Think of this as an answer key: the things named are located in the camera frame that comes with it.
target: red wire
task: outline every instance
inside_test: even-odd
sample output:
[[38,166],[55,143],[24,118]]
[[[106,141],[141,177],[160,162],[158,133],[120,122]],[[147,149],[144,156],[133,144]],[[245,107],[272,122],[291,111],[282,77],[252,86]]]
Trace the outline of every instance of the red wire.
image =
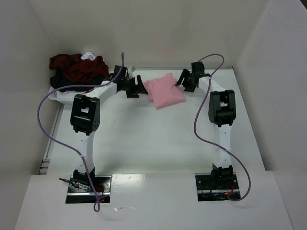
[[231,188],[232,188],[232,191],[231,191],[231,193],[234,191],[234,186],[230,183],[230,182],[228,182],[229,183],[229,185],[231,186]]

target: white enclosure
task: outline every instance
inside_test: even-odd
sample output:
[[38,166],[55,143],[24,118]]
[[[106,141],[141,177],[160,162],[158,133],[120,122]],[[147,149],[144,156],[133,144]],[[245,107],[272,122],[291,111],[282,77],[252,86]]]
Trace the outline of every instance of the white enclosure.
[[[46,150],[36,109],[50,87],[49,58],[85,51],[111,68],[122,51],[126,66],[152,69],[224,55],[265,169],[273,171],[267,180],[275,176],[293,228],[306,228],[307,9],[300,0],[10,0],[0,18],[1,229],[14,229]],[[209,69],[219,63],[205,61]],[[58,107],[43,106],[47,131]]]

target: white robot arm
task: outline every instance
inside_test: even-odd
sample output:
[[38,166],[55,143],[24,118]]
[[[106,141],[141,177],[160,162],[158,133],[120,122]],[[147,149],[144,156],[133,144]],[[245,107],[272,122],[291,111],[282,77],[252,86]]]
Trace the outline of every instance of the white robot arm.
[[[210,77],[203,77],[199,79],[199,85],[198,87],[204,91],[207,91],[209,86],[209,79]],[[225,92],[226,89],[221,87],[218,83],[216,83],[214,80],[211,80],[211,91],[212,92]],[[224,124],[220,127],[218,126],[219,135],[220,135],[220,145],[226,148],[227,150],[230,149],[230,131],[231,131],[232,125],[230,124]],[[213,164],[219,168],[222,167],[228,168],[232,165],[231,158],[227,152],[219,148],[219,154],[214,155]]]
[[[113,76],[116,76],[120,66],[115,66]],[[92,91],[86,95],[75,96],[72,111],[71,125],[76,132],[77,149],[85,159],[92,181],[95,178],[93,162],[93,141],[95,131],[100,124],[100,104],[117,92],[126,91],[127,98],[138,98],[138,93],[148,94],[145,90],[140,75],[137,76],[138,84],[135,84],[133,68],[122,68],[114,83],[110,83],[99,91]],[[89,186],[85,165],[82,158],[78,158],[78,164],[73,172],[74,182]]]
[[[205,92],[208,90],[211,82],[210,101],[209,101],[209,120],[216,124],[219,130],[219,145],[226,150],[230,149],[230,131],[234,119],[236,118],[235,92],[226,90],[214,80],[211,80],[210,74],[205,74],[205,67],[202,62],[194,62],[192,72],[184,69],[176,85],[183,85],[185,91],[194,92],[198,87]],[[233,176],[233,167],[229,154],[222,149],[215,154],[212,170],[213,180],[229,181]]]

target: black mounting plate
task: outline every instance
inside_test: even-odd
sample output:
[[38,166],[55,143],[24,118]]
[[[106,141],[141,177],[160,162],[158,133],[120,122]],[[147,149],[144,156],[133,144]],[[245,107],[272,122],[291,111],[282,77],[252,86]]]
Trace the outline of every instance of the black mounting plate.
[[228,200],[225,192],[228,190],[231,191],[231,185],[234,187],[234,193],[231,195],[232,199],[241,198],[239,185],[236,179],[236,175],[234,174],[231,178],[231,185],[229,183],[223,184],[212,184],[212,176],[210,173],[197,173],[195,174],[195,181],[197,187],[197,197],[198,201],[220,201],[220,200]]
[[[95,176],[94,184],[99,185],[97,188],[98,195],[102,198],[100,203],[110,203],[110,191],[111,191],[111,179],[112,176]],[[79,188],[75,188],[68,185],[66,204],[83,204],[83,203],[95,203],[96,197],[92,189],[84,191]]]

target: pink towel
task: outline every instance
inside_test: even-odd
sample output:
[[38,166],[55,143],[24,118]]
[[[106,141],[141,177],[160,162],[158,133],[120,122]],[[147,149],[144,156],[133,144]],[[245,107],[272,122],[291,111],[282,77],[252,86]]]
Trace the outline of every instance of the pink towel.
[[179,87],[175,86],[176,79],[173,74],[167,73],[161,78],[156,78],[143,82],[148,92],[149,100],[153,101],[156,109],[160,109],[172,104],[184,102],[186,99]]

